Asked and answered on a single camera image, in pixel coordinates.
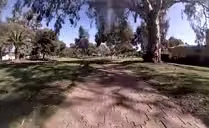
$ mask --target green lawn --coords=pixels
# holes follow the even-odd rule
[[[148,63],[128,68],[188,111],[209,112],[209,68]]]
[[[125,66],[188,111],[209,112],[209,68],[140,61],[74,59],[40,64],[0,64],[0,127],[15,128],[32,119],[39,124],[50,117],[65,100],[66,92],[75,86],[75,81],[83,82],[83,78],[95,70],[95,66],[84,68],[81,63]]]
[[[42,122],[79,80],[79,64],[0,65],[0,127]]]

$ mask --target sky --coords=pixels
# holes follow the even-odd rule
[[[4,21],[6,17],[11,16],[11,10],[13,7],[13,0],[9,0],[7,6],[4,8],[2,12],[2,20]],[[195,33],[193,32],[192,28],[190,27],[189,22],[186,20],[186,16],[181,16],[181,12],[184,9],[182,4],[176,4],[172,6],[168,10],[168,18],[170,20],[170,27],[168,31],[167,38],[174,36],[183,40],[184,42],[194,45],[195,41]],[[134,19],[132,16],[129,16],[129,22],[133,28],[133,31],[136,30],[137,26],[139,25],[139,21],[134,23]],[[43,27],[47,27],[45,22],[42,22]],[[53,28],[54,22],[51,22],[48,26],[49,28]],[[70,22],[66,19],[66,23],[63,25],[59,39],[65,42],[67,45],[70,43],[74,43],[74,39],[78,37],[78,29],[79,26],[83,26],[90,35],[90,42],[95,42],[95,34],[97,32],[95,23],[91,22],[86,14],[80,12],[80,20],[77,23],[77,26],[72,26]]]

